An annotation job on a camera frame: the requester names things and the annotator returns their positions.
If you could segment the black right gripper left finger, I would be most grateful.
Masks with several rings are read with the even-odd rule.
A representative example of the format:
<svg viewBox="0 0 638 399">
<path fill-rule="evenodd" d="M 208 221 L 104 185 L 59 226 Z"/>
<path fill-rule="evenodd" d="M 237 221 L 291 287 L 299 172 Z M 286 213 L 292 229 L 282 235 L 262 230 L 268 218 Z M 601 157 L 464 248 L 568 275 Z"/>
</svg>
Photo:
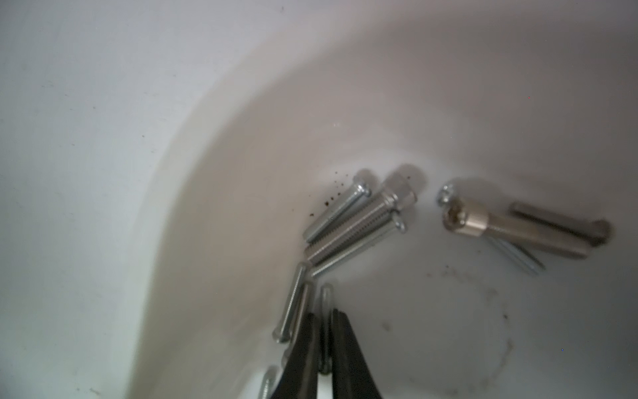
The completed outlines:
<svg viewBox="0 0 638 399">
<path fill-rule="evenodd" d="M 297 341 L 272 399 L 317 399 L 321 358 L 321 325 L 315 314 L 302 319 Z"/>
</svg>

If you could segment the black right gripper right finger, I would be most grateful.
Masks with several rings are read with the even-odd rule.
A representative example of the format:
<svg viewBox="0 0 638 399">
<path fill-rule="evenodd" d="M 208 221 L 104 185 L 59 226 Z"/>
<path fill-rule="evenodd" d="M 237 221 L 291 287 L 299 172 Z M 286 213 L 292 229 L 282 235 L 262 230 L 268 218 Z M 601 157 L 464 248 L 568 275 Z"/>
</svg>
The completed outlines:
<svg viewBox="0 0 638 399">
<path fill-rule="evenodd" d="M 382 399 L 349 317 L 332 311 L 330 323 L 332 396 L 335 399 Z"/>
</svg>

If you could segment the small silver screw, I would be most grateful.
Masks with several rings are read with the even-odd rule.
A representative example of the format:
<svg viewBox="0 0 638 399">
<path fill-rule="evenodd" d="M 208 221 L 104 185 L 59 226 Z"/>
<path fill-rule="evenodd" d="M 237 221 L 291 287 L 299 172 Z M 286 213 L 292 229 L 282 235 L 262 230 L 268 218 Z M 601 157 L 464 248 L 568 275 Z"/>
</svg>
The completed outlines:
<svg viewBox="0 0 638 399">
<path fill-rule="evenodd" d="M 321 357 L 319 372 L 322 375 L 329 375 L 332 372 L 331 322 L 332 311 L 334 309 L 334 287 L 331 284 L 322 285 L 320 290 L 320 300 Z"/>
</svg>

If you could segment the white plastic storage box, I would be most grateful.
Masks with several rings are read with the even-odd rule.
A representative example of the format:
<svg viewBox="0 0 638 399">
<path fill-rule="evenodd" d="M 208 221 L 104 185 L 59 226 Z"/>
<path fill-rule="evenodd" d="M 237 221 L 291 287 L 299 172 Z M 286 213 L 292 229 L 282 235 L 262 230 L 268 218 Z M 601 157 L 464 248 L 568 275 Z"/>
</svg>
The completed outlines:
<svg viewBox="0 0 638 399">
<path fill-rule="evenodd" d="M 385 398 L 637 395 L 637 4 L 364 3 L 267 43 L 151 186 L 128 398 L 252 397 L 294 307 Z"/>
</svg>

